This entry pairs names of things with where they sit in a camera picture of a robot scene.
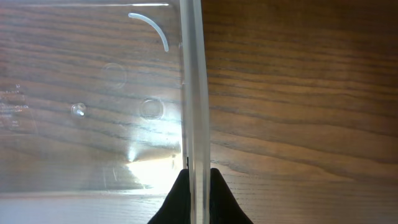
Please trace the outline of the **clear plastic container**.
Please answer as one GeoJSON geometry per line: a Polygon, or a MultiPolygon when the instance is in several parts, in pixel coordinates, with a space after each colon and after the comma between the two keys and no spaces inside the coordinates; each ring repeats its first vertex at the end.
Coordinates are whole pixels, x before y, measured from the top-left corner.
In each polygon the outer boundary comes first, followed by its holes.
{"type": "Polygon", "coordinates": [[[200,1],[1,2],[1,222],[208,223],[200,1]]]}

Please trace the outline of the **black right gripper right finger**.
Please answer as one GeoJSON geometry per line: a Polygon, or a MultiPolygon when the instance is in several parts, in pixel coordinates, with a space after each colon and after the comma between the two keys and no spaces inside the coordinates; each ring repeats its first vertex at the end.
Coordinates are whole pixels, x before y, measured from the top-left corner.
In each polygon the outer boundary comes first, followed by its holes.
{"type": "Polygon", "coordinates": [[[221,172],[211,168],[210,174],[210,223],[253,224],[237,203],[221,172]]]}

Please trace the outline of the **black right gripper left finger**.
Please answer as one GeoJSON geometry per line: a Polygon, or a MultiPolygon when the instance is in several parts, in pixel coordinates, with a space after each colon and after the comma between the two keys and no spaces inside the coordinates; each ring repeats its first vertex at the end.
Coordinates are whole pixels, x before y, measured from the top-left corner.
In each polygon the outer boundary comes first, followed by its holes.
{"type": "Polygon", "coordinates": [[[148,224],[190,224],[189,170],[180,171],[158,212],[148,224]]]}

